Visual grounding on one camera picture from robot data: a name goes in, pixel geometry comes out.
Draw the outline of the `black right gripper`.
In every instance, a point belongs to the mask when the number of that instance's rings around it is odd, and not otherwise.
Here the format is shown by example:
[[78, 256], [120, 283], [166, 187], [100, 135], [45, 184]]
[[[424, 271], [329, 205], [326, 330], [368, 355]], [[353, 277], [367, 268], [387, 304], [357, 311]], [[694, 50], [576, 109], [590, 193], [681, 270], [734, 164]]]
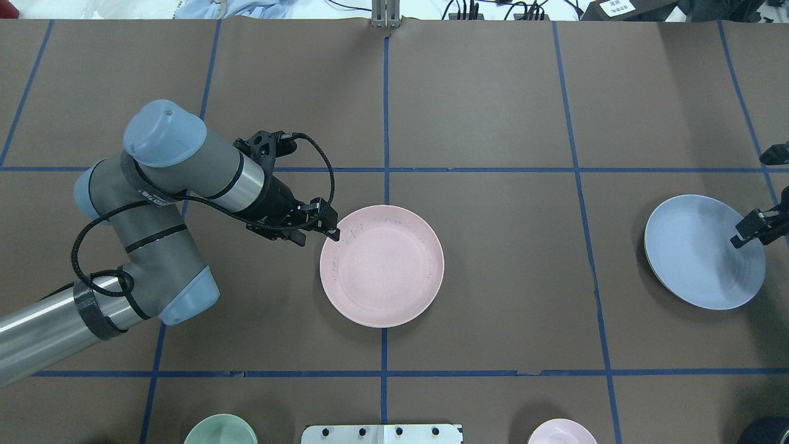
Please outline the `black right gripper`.
[[742, 231], [730, 239], [735, 249], [741, 249], [753, 239], [759, 242], [774, 242], [787, 236], [788, 231], [788, 186], [781, 192], [780, 203], [770, 210], [752, 210], [742, 219]]

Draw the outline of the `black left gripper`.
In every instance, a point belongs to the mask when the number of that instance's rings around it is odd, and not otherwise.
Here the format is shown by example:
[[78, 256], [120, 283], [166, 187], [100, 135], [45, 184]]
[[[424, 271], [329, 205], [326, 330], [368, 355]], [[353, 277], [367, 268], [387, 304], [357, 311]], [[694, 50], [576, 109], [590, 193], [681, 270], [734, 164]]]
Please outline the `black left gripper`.
[[246, 228], [270, 240], [287, 240], [299, 247], [306, 245], [305, 231], [315, 231], [338, 242], [338, 214], [327, 200], [316, 197], [307, 204], [296, 199], [290, 188], [271, 177], [264, 190], [237, 216], [246, 221]]

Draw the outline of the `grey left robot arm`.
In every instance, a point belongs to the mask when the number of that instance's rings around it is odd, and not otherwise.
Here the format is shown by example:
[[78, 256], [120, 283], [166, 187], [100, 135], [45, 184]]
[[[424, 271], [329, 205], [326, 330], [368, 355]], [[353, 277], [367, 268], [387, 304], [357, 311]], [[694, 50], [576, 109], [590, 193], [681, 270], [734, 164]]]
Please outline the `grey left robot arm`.
[[[307, 141], [323, 159], [327, 199], [305, 203], [274, 175]], [[260, 130], [230, 142], [168, 99], [141, 107], [122, 152], [88, 168], [73, 194], [90, 222], [70, 252], [75, 280], [2, 319], [2, 386], [151, 318], [167, 326], [219, 300], [219, 287], [178, 204], [197, 202], [269, 240], [302, 247], [307, 231], [340, 239], [332, 164], [313, 138]]]

